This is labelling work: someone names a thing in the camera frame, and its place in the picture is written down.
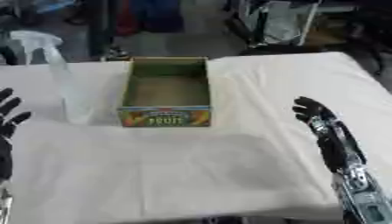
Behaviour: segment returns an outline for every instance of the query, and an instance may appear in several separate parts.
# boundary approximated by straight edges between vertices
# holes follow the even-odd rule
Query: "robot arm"
[[[332,188],[347,224],[392,224],[392,206],[347,126],[323,104],[306,97],[295,100],[296,117],[318,138],[325,165],[332,173]]]
[[[5,117],[20,103],[18,97],[8,100],[13,90],[6,88],[0,91],[0,224],[7,224],[10,216],[12,195],[8,182],[12,176],[12,145],[10,138],[13,136],[16,127],[29,119],[30,112],[24,112],[7,120]]]

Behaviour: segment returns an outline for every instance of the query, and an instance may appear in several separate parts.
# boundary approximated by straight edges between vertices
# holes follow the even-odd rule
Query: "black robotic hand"
[[[318,138],[318,147],[321,149],[325,165],[331,172],[347,167],[347,152],[345,147],[349,144],[358,153],[363,163],[366,159],[359,150],[356,140],[347,126],[338,121],[336,115],[318,101],[306,97],[299,97],[293,107],[296,118],[306,123]]]
[[[32,113],[24,112],[13,116],[11,119],[5,118],[22,102],[18,97],[10,99],[12,93],[11,88],[0,91],[0,181],[8,180],[12,176],[12,145],[10,138],[16,127],[32,116]]]

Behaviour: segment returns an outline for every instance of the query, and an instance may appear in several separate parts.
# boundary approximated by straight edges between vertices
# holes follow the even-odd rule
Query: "spray bottle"
[[[87,123],[92,107],[85,91],[69,70],[68,64],[61,56],[56,46],[63,43],[61,38],[36,31],[12,31],[10,37],[20,40],[26,55],[26,65],[32,63],[32,54],[42,48],[54,81],[57,83],[66,111],[66,118],[70,123]]]

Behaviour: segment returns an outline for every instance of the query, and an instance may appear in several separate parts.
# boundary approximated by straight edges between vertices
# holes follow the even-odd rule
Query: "cardboard box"
[[[134,58],[118,114],[124,127],[206,127],[206,58]]]

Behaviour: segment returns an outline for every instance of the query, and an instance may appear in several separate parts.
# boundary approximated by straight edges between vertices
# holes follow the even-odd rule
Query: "white cloth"
[[[34,117],[13,138],[15,224],[118,223],[258,212],[338,219],[316,139],[295,120],[300,95],[323,102],[392,186],[392,97],[341,53],[209,62],[210,128],[125,129],[112,108],[125,62],[72,64],[101,99],[93,126],[66,123],[47,66],[1,66]]]

